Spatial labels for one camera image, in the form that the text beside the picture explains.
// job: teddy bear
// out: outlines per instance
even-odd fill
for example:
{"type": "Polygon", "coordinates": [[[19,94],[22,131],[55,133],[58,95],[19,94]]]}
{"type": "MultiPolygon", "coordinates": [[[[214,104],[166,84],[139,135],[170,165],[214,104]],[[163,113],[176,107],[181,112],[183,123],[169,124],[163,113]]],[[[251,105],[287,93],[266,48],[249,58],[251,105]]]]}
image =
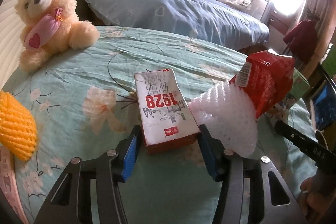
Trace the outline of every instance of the teddy bear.
{"type": "Polygon", "coordinates": [[[20,35],[26,48],[20,55],[23,71],[33,72],[57,53],[97,41],[96,27],[79,21],[75,9],[76,0],[18,0],[15,10],[26,24],[20,35]]]}

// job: barcode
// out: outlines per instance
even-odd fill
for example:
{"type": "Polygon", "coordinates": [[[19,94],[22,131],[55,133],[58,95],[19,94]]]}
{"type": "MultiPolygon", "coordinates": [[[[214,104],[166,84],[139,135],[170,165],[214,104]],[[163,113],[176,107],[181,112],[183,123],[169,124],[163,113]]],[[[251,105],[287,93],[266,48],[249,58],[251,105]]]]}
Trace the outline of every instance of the barcode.
{"type": "Polygon", "coordinates": [[[235,79],[235,85],[241,86],[243,88],[247,87],[247,83],[249,82],[249,78],[250,78],[251,67],[252,67],[251,63],[245,62],[241,70],[237,73],[237,76],[235,79]]]}

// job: human hand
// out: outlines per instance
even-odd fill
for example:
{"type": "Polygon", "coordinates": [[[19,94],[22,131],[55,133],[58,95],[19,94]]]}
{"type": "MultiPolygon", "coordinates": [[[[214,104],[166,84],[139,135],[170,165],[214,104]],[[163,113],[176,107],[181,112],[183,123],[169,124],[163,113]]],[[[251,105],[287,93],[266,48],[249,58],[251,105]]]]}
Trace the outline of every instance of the human hand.
{"type": "Polygon", "coordinates": [[[318,193],[316,189],[313,189],[314,179],[317,179],[317,177],[308,178],[301,183],[300,189],[303,193],[298,199],[304,216],[307,218],[307,221],[312,224],[316,224],[322,219],[336,196],[335,189],[330,189],[329,194],[325,196],[318,193]]]}

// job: teddy bear paw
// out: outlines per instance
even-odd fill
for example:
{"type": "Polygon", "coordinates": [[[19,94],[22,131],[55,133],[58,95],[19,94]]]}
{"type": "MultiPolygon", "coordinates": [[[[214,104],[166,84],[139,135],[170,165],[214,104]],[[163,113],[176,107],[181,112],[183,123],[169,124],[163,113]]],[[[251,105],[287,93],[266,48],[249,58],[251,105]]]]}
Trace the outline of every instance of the teddy bear paw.
{"type": "Polygon", "coordinates": [[[25,72],[33,72],[42,67],[50,55],[42,48],[36,52],[24,50],[20,55],[20,69],[25,72]]]}
{"type": "Polygon", "coordinates": [[[96,27],[88,21],[78,21],[71,26],[69,46],[73,49],[92,46],[100,34],[96,27]]]}

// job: red jacket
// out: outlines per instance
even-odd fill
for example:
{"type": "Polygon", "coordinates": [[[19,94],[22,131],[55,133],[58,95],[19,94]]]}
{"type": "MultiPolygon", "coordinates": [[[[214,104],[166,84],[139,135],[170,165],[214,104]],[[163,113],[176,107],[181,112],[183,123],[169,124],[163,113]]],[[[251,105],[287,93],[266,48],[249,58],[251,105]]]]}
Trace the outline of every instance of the red jacket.
{"type": "Polygon", "coordinates": [[[317,46],[318,37],[315,30],[315,23],[311,20],[301,21],[289,33],[285,35],[283,41],[289,45],[291,52],[301,61],[307,64],[317,46]]]}

